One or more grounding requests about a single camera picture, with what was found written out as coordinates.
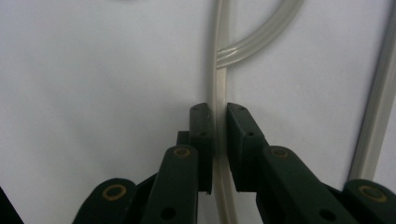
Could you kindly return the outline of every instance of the white background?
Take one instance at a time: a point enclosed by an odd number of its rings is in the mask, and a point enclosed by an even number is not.
[[[113,177],[139,183],[209,98],[215,1],[0,1],[0,186],[26,223],[71,223]],[[232,1],[231,42],[279,1]],[[306,0],[283,35],[229,69],[228,101],[324,183],[347,179],[390,0]],[[375,181],[396,191],[396,109]],[[241,223],[261,223],[254,194]],[[200,193],[199,223],[219,223]]]

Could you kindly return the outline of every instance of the screw hole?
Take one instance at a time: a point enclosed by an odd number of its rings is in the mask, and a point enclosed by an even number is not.
[[[161,211],[161,218],[163,220],[171,220],[176,216],[176,210],[175,208],[164,208]]]
[[[323,217],[324,219],[326,219],[328,221],[335,221],[337,219],[333,212],[326,210],[326,209],[320,210],[319,214],[321,217]]]

